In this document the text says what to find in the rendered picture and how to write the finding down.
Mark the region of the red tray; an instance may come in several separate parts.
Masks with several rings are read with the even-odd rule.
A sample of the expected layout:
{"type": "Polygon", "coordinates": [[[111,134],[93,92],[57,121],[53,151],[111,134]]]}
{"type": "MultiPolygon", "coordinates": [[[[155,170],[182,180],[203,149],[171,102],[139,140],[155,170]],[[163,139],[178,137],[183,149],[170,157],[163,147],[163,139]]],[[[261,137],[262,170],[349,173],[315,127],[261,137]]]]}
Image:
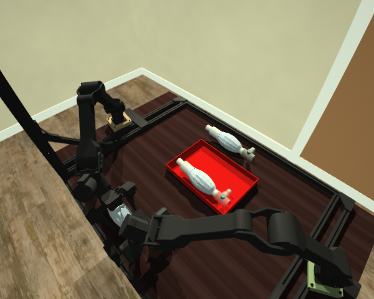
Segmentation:
{"type": "Polygon", "coordinates": [[[219,215],[229,213],[259,180],[202,139],[167,163],[166,168],[219,215]],[[228,198],[231,200],[230,203],[223,207],[212,195],[197,189],[189,177],[180,170],[180,166],[176,163],[179,158],[206,173],[213,180],[218,191],[224,192],[230,189],[232,191],[228,198]]]}

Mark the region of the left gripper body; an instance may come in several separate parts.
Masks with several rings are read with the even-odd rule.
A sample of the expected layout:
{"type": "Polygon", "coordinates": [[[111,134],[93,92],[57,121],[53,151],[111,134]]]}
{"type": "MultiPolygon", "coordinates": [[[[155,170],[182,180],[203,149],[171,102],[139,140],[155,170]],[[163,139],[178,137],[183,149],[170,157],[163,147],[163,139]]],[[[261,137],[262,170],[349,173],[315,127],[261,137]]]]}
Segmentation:
{"type": "MultiPolygon", "coordinates": [[[[107,192],[107,187],[111,187],[113,189],[113,187],[110,185],[110,183],[107,181],[103,186],[101,186],[98,191],[96,192],[96,196],[98,193],[105,193],[107,192]]],[[[127,181],[125,184],[123,184],[122,186],[122,189],[124,190],[125,194],[127,195],[130,195],[132,194],[133,192],[135,192],[138,188],[136,186],[135,183],[131,183],[130,181],[127,181]]],[[[98,196],[97,196],[98,197],[98,196]]],[[[102,213],[104,210],[106,210],[107,208],[106,207],[103,207],[102,205],[95,209],[94,207],[89,210],[87,213],[85,213],[85,217],[87,218],[87,220],[90,222],[91,225],[94,225],[97,221],[99,221],[102,216],[100,213],[102,213]]]]}

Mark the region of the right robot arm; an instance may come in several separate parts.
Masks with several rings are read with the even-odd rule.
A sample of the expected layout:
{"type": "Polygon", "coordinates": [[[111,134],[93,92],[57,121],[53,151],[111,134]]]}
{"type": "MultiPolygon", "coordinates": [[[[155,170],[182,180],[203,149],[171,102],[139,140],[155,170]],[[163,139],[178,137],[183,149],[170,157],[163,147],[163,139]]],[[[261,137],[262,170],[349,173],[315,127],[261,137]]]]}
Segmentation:
{"type": "Polygon", "coordinates": [[[150,219],[138,209],[126,215],[118,235],[140,244],[145,241],[144,245],[162,251],[175,251],[199,240],[246,240],[260,252],[279,256],[297,254],[314,263],[315,283],[332,288],[354,285],[345,250],[324,246],[303,231],[295,215],[273,207],[256,211],[237,209],[229,214],[196,219],[174,215],[152,215],[150,219]],[[251,217],[258,216],[266,217],[268,242],[252,232],[251,217]]]}

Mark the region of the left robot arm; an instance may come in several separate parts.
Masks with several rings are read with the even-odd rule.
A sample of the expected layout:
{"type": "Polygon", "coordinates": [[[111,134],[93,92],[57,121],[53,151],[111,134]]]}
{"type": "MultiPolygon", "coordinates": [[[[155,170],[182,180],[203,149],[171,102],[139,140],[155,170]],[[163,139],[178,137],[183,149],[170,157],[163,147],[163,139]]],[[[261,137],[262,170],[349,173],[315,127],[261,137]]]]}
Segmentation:
{"type": "MultiPolygon", "coordinates": [[[[73,194],[76,200],[86,203],[90,202],[98,189],[107,182],[102,173],[104,155],[96,139],[94,106],[97,102],[104,105],[105,112],[111,113],[111,120],[115,125],[127,119],[123,116],[126,110],[125,105],[119,98],[112,98],[107,94],[105,85],[101,81],[83,82],[76,92],[79,106],[80,143],[75,157],[75,177],[80,176],[80,179],[77,181],[73,194]]],[[[124,195],[126,194],[120,186],[116,189],[109,186],[107,192],[97,194],[102,206],[110,211],[114,211],[123,204],[124,195]]]]}

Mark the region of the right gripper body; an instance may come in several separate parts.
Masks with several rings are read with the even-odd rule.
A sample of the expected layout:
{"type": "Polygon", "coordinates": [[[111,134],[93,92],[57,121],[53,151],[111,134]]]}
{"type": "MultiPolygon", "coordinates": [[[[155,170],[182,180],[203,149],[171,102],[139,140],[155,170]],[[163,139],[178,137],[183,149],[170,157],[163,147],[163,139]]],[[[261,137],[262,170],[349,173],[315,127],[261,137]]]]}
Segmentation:
{"type": "MultiPolygon", "coordinates": [[[[169,210],[165,207],[162,207],[156,212],[155,215],[172,215],[169,210]]],[[[145,242],[145,241],[144,241],[145,242]]],[[[124,241],[124,243],[119,246],[119,251],[124,255],[124,257],[130,262],[134,263],[139,257],[142,256],[142,248],[145,246],[144,242],[139,244],[138,242],[130,242],[129,239],[124,241]]]]}

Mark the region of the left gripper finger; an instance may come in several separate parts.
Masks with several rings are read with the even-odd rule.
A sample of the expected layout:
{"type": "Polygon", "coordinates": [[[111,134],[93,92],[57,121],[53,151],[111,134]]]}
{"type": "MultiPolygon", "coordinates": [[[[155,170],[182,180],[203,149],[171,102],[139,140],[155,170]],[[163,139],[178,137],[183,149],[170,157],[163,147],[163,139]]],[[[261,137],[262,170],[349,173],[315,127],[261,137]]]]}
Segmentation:
{"type": "Polygon", "coordinates": [[[98,224],[99,222],[101,222],[101,223],[104,223],[104,224],[108,225],[109,227],[115,229],[114,226],[111,223],[109,223],[108,220],[106,220],[106,218],[103,218],[103,215],[101,215],[101,216],[102,216],[102,218],[99,221],[97,221],[96,224],[98,224]]]}
{"type": "Polygon", "coordinates": [[[125,195],[127,201],[129,202],[129,204],[131,205],[131,207],[133,208],[134,211],[136,211],[136,207],[135,207],[135,203],[134,203],[134,198],[133,198],[135,193],[136,193],[136,191],[133,192],[130,195],[127,195],[127,194],[125,195]]]}

